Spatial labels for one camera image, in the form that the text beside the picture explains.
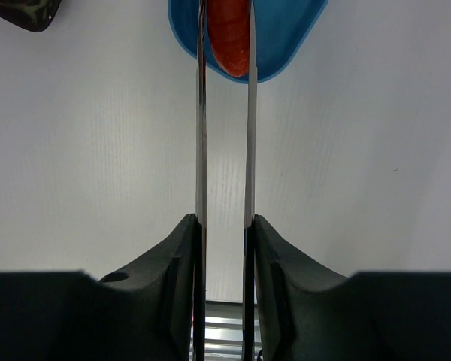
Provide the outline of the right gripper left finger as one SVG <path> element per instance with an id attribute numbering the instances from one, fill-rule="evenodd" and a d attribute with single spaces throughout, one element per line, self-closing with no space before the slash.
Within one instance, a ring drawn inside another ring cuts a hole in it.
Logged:
<path id="1" fill-rule="evenodd" d="M 122 268 L 0 272 L 0 360 L 186 360 L 197 220 Z"/>

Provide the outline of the red sausage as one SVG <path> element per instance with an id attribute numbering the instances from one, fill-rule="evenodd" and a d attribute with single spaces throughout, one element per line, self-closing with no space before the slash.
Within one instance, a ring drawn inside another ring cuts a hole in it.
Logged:
<path id="1" fill-rule="evenodd" d="M 219 67 L 231 77 L 246 75 L 250 68 L 250 2 L 208 1 L 207 31 Z"/>

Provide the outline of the metal tongs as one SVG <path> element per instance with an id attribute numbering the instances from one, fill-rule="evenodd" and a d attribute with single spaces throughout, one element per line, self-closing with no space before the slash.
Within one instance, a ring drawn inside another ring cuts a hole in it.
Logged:
<path id="1" fill-rule="evenodd" d="M 193 358 L 205 358 L 206 291 L 242 301 L 241 358 L 254 349 L 254 171 L 257 72 L 246 83 L 222 77 L 212 53 L 207 2 L 198 3 L 196 191 L 199 224 L 195 264 Z"/>

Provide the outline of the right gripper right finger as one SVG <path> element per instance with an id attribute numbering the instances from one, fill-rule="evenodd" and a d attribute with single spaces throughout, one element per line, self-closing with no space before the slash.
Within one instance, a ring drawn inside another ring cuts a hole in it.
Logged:
<path id="1" fill-rule="evenodd" d="M 253 224 L 266 360 L 451 360 L 451 272 L 345 277 Z"/>

